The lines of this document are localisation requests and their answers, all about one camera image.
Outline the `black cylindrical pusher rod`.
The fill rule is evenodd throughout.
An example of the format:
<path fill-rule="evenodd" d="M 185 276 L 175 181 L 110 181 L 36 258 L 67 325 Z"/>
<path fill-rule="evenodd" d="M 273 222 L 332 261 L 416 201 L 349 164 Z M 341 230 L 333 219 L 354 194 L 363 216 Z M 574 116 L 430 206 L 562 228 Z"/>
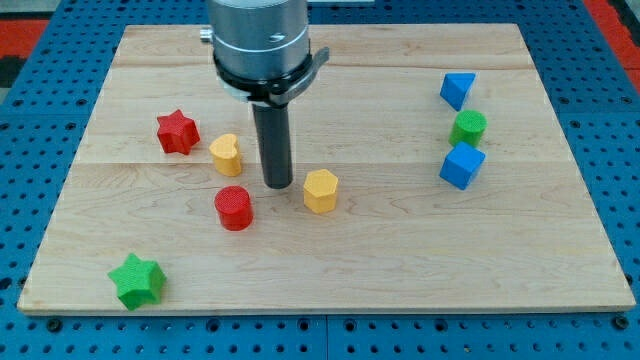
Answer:
<path fill-rule="evenodd" d="M 288 108 L 253 104 L 252 111 L 264 182 L 284 189 L 293 180 Z"/>

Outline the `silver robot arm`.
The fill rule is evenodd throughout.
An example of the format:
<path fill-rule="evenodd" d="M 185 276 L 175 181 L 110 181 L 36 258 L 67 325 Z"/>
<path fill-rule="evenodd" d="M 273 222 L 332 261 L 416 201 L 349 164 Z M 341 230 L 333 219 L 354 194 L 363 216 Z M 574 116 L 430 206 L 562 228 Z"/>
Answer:
<path fill-rule="evenodd" d="M 265 184 L 293 179 L 288 102 L 273 100 L 311 68 L 305 0 L 207 0 L 219 79 L 252 106 Z"/>

